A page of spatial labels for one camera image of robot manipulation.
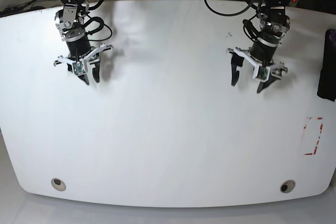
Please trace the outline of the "black printed T-shirt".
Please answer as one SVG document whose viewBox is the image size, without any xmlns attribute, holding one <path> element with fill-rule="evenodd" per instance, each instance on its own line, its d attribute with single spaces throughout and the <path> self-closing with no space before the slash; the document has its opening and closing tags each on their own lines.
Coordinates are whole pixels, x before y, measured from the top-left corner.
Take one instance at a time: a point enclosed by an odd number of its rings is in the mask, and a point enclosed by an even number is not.
<svg viewBox="0 0 336 224">
<path fill-rule="evenodd" d="M 325 33 L 317 96 L 335 102 L 335 29 Z"/>
</svg>

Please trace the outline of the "red tape rectangle marker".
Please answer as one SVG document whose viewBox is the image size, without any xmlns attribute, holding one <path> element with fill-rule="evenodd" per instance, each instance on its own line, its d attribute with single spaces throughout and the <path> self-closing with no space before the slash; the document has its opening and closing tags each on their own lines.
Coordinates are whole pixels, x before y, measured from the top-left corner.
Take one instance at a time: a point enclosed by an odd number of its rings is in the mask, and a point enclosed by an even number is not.
<svg viewBox="0 0 336 224">
<path fill-rule="evenodd" d="M 323 117 L 308 117 L 303 127 L 301 139 L 301 154 L 314 156 L 317 153 L 321 133 L 323 129 Z"/>
</svg>

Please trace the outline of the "left table grommet hole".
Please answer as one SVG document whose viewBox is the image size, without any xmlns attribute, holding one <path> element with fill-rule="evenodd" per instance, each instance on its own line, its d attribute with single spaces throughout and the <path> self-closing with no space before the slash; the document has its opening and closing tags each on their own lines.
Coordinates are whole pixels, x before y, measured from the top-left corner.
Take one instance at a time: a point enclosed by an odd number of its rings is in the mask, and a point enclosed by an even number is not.
<svg viewBox="0 0 336 224">
<path fill-rule="evenodd" d="M 57 191 L 65 191 L 66 190 L 66 184 L 58 178 L 53 178 L 51 180 L 52 187 Z"/>
</svg>

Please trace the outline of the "table grommet hole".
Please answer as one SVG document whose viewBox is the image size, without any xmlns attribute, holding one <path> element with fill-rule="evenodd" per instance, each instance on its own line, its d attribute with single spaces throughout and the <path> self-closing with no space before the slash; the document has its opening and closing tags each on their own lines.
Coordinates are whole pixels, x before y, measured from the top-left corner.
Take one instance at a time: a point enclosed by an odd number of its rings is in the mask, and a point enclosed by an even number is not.
<svg viewBox="0 0 336 224">
<path fill-rule="evenodd" d="M 53 178 L 51 180 L 52 187 L 57 191 L 65 191 L 66 190 L 66 184 L 58 178 Z"/>
<path fill-rule="evenodd" d="M 280 186 L 280 191 L 284 194 L 290 193 L 294 190 L 296 182 L 294 180 L 287 180 Z"/>
</svg>

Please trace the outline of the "right table grommet hole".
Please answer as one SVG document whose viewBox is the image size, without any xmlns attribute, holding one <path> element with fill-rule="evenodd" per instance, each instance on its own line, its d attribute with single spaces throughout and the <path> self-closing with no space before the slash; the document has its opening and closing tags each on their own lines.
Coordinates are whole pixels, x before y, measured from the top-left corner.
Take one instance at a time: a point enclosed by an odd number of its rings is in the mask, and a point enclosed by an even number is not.
<svg viewBox="0 0 336 224">
<path fill-rule="evenodd" d="M 296 182 L 294 180 L 287 180 L 280 186 L 280 191 L 284 194 L 290 193 L 294 190 Z"/>
</svg>

